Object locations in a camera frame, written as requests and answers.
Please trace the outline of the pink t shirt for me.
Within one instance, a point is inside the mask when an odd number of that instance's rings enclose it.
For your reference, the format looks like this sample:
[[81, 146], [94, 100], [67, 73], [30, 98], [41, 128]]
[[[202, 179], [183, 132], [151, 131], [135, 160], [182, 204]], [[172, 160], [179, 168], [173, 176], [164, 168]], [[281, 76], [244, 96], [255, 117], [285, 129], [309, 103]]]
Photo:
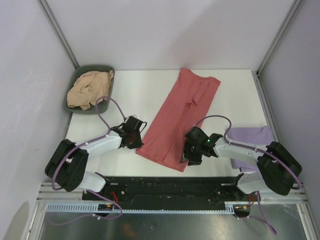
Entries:
[[220, 84], [215, 77], [202, 77], [182, 68], [136, 154], [183, 172], [187, 166], [181, 162], [185, 134], [207, 115]]

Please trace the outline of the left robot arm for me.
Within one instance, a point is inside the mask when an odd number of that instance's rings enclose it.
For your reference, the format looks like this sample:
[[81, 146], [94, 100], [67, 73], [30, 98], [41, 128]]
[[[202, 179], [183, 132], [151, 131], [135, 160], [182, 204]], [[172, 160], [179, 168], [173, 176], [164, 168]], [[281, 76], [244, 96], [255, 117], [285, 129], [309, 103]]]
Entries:
[[143, 145], [141, 131], [125, 127], [113, 127], [103, 135], [82, 142], [62, 140], [44, 173], [51, 179], [54, 191], [75, 189], [91, 191], [100, 200], [110, 196], [108, 180], [99, 173], [87, 171], [88, 162], [106, 152], [119, 148], [137, 149]]

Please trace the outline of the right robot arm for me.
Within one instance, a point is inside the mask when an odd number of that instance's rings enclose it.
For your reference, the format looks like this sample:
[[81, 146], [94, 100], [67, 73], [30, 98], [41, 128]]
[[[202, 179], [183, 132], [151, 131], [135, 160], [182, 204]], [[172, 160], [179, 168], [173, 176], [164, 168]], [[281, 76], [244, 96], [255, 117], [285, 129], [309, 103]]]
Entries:
[[187, 133], [182, 161], [202, 162], [202, 157], [240, 160], [256, 166], [258, 170], [237, 177], [236, 185], [230, 188], [231, 196], [242, 201], [249, 193], [270, 189], [282, 196], [289, 194], [296, 184], [301, 189], [299, 175], [302, 166], [279, 142], [267, 145], [248, 144], [213, 133]]

